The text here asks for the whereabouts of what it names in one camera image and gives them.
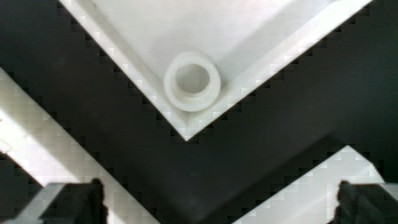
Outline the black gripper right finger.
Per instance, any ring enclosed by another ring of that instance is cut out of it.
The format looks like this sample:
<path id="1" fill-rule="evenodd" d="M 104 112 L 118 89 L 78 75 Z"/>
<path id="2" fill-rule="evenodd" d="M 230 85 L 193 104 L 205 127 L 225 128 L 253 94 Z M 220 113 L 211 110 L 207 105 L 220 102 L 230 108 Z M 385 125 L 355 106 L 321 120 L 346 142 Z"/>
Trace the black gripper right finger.
<path id="1" fill-rule="evenodd" d="M 339 183 L 333 224 L 398 224 L 398 183 Z"/>

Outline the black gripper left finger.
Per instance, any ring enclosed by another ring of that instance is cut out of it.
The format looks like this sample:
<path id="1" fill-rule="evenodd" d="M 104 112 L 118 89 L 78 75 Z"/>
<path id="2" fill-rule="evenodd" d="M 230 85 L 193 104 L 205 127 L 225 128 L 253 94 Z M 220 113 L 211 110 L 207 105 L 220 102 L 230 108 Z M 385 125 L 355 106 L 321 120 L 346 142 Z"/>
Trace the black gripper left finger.
<path id="1" fill-rule="evenodd" d="M 30 200 L 10 224 L 106 224 L 104 186 L 86 183 L 49 183 Z"/>

